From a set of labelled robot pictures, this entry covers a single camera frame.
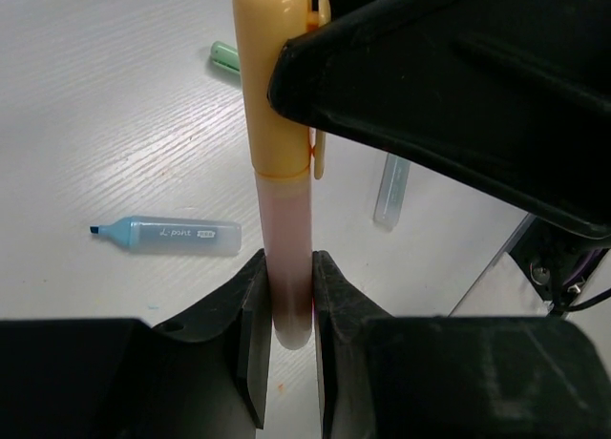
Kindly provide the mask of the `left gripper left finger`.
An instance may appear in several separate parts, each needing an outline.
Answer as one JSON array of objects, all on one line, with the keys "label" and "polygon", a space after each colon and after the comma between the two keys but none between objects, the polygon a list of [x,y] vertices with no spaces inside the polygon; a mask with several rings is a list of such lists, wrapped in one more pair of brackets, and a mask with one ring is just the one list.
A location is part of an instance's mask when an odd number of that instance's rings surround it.
[{"label": "left gripper left finger", "polygon": [[255,437],[264,424],[271,347],[264,253],[155,331],[169,348],[152,437]]}]

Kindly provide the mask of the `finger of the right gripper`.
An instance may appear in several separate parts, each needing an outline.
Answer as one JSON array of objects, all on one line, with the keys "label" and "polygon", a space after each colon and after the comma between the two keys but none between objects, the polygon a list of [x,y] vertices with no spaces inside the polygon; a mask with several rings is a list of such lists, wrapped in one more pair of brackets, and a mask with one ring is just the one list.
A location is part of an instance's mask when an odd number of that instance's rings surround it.
[{"label": "finger of the right gripper", "polygon": [[280,53],[279,115],[609,236],[610,0],[329,2]]}]

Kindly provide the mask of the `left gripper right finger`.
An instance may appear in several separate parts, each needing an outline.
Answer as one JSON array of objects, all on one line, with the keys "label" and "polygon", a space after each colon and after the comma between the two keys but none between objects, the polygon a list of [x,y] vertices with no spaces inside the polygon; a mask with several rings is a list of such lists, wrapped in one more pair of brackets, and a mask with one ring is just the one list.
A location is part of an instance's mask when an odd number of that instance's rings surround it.
[{"label": "left gripper right finger", "polygon": [[368,361],[367,321],[390,314],[343,274],[327,251],[313,253],[316,364],[324,438],[399,438],[401,412],[381,393]]}]

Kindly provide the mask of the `blue pencil-shaped case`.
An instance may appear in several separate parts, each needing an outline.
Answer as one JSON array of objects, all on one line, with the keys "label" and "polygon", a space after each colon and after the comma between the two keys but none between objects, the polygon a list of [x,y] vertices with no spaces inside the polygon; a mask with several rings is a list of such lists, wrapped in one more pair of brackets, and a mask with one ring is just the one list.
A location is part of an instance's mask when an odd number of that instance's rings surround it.
[{"label": "blue pencil-shaped case", "polygon": [[233,257],[242,248],[242,226],[233,221],[131,216],[92,225],[90,233],[147,255]]}]

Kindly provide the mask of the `orange pencil-shaped case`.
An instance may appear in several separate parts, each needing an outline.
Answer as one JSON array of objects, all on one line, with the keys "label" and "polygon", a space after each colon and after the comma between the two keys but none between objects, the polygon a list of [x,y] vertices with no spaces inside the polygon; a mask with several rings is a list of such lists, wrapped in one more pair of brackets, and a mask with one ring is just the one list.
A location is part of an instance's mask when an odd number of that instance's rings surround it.
[{"label": "orange pencil-shaped case", "polygon": [[310,178],[256,177],[273,324],[280,344],[296,350],[312,327]]}]

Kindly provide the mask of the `green eraser cap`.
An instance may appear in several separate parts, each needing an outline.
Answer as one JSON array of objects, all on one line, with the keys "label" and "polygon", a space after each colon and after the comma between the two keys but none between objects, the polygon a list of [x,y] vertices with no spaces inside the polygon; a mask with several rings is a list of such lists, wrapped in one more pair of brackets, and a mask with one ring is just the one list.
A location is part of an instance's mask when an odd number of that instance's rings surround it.
[{"label": "green eraser cap", "polygon": [[221,41],[211,45],[209,53],[210,61],[217,67],[232,74],[240,74],[240,59],[238,51]]}]

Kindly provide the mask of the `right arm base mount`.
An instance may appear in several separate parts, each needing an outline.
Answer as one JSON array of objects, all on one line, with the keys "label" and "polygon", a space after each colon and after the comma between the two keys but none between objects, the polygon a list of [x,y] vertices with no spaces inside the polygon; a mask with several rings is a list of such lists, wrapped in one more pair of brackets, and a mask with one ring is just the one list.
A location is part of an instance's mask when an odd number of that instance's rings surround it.
[{"label": "right arm base mount", "polygon": [[579,311],[587,281],[610,252],[608,237],[579,237],[533,215],[508,240],[507,252],[553,316]]}]

